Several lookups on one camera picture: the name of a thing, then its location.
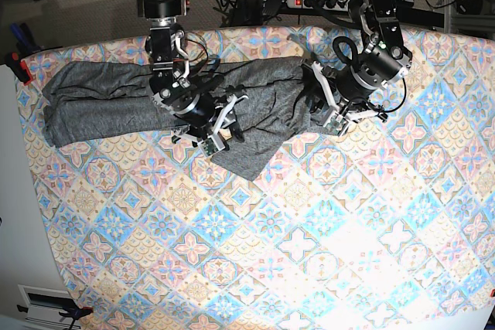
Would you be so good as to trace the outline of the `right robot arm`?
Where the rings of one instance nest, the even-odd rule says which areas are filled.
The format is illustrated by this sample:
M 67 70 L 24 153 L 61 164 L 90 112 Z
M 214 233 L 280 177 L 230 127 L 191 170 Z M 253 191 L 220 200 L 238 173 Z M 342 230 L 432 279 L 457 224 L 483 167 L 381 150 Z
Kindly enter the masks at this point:
M 213 97 L 211 91 L 220 80 L 200 76 L 206 61 L 198 67 L 191 65 L 186 51 L 189 40 L 177 22 L 188 12 L 189 0 L 137 0 L 137 4 L 138 14 L 151 22 L 146 49 L 151 58 L 152 101 L 179 121 L 172 140 L 189 140 L 205 156 L 228 150 L 223 129 L 236 141 L 244 142 L 234 108 L 247 95 Z

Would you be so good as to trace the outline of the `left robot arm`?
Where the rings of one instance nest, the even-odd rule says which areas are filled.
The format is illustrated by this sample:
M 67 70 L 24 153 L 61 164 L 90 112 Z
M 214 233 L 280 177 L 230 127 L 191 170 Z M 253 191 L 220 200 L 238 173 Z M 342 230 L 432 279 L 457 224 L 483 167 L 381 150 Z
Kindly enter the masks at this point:
M 321 126 L 340 137 L 352 123 L 372 117 L 387 121 L 393 109 L 374 104 L 369 97 L 376 90 L 404 82 L 412 62 L 396 16 L 396 0 L 348 0 L 348 22 L 331 15 L 321 1 L 308 2 L 334 25 L 358 30 L 363 46 L 359 51 L 347 36 L 333 39 L 333 52 L 344 65 L 341 70 L 323 65 L 315 53 L 303 62 L 310 107 L 324 110 Z

